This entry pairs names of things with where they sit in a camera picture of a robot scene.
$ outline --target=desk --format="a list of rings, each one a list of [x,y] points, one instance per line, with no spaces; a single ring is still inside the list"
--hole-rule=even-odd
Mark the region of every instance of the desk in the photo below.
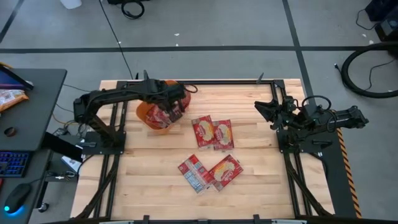
[[[299,79],[284,80],[287,94],[304,99]],[[102,81],[100,88],[115,88],[117,81]],[[264,85],[198,85],[188,111],[168,135],[157,136],[135,114],[139,101],[130,101],[126,118],[126,149],[120,158],[112,220],[196,220],[293,218],[287,174],[275,131],[254,108],[254,101],[272,99]],[[112,106],[98,116],[109,123]],[[226,153],[199,151],[191,119],[211,115],[213,120],[230,119],[235,149],[231,152],[243,166],[221,192],[209,189],[197,195],[177,166],[196,154],[211,169]],[[334,213],[322,163],[301,156],[305,180],[317,200]],[[78,215],[98,188],[103,156],[94,156],[81,169],[71,217]],[[107,193],[103,197],[104,215]],[[298,200],[303,211],[300,194]]]
[[[13,71],[35,85],[32,91],[27,92],[29,101],[13,106],[0,117],[0,150],[33,152],[25,177],[4,179],[0,188],[0,223],[18,224],[28,223],[32,210],[37,208],[37,202],[40,201],[40,193],[45,182],[41,180],[32,184],[32,191],[25,201],[24,209],[18,215],[10,216],[2,208],[8,195],[17,185],[43,178],[45,175],[52,152],[42,148],[41,145],[67,71],[62,69],[14,69]],[[10,126],[15,127],[18,133],[8,138],[2,132]]]

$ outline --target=floor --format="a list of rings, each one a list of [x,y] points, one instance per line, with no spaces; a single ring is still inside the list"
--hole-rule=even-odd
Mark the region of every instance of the floor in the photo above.
[[[17,68],[65,68],[65,83],[86,90],[104,79],[128,79],[99,2],[82,1],[81,7],[66,10],[60,1],[2,0],[0,61]],[[355,24],[356,13],[369,2],[151,0],[136,21],[103,4],[133,74],[146,69],[152,78],[257,78],[264,72],[264,78],[301,78],[308,95],[329,97],[336,110],[357,105],[370,123],[343,132],[363,217],[398,220],[398,99],[355,95],[333,67],[355,47],[379,42],[373,30]],[[359,22],[372,26],[365,13]],[[389,60],[386,52],[360,56],[350,67],[352,79],[367,87],[370,68]],[[376,69],[373,90],[396,90],[397,68],[394,62]],[[58,103],[71,109],[81,94],[64,87]],[[60,108],[54,114],[72,119]],[[49,131],[59,126],[51,120]],[[50,184],[49,211],[34,212],[30,222],[66,220],[74,191],[74,184]]]

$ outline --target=blue backlit keyboard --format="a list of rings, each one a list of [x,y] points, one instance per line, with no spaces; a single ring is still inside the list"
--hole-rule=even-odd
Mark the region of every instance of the blue backlit keyboard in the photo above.
[[[29,152],[0,151],[0,177],[23,177],[29,159]]]

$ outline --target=wooden table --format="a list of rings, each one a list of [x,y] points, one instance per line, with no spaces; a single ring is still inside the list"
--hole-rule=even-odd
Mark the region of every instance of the wooden table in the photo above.
[[[302,101],[299,79],[286,79],[287,94]],[[117,81],[102,81],[101,89],[116,87]],[[289,185],[275,131],[254,108],[254,101],[272,99],[271,88],[264,85],[200,85],[187,113],[168,135],[159,136],[138,120],[139,101],[131,101],[126,120],[126,150],[119,163],[112,220],[252,219],[293,218]],[[111,105],[98,116],[109,122]],[[177,169],[188,156],[196,154],[211,169],[227,153],[199,151],[191,119],[211,115],[213,120],[230,119],[235,149],[231,151],[243,166],[221,192],[209,189],[197,195]],[[333,213],[328,184],[321,161],[301,156],[308,188],[326,210]],[[71,217],[78,215],[98,187],[103,156],[92,157],[81,169]],[[298,189],[300,211],[304,212]],[[107,193],[101,214],[104,215]]]

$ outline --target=yellow snack bag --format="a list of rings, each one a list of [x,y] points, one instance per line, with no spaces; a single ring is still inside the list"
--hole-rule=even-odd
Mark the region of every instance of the yellow snack bag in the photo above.
[[[0,112],[28,99],[23,90],[0,90]]]

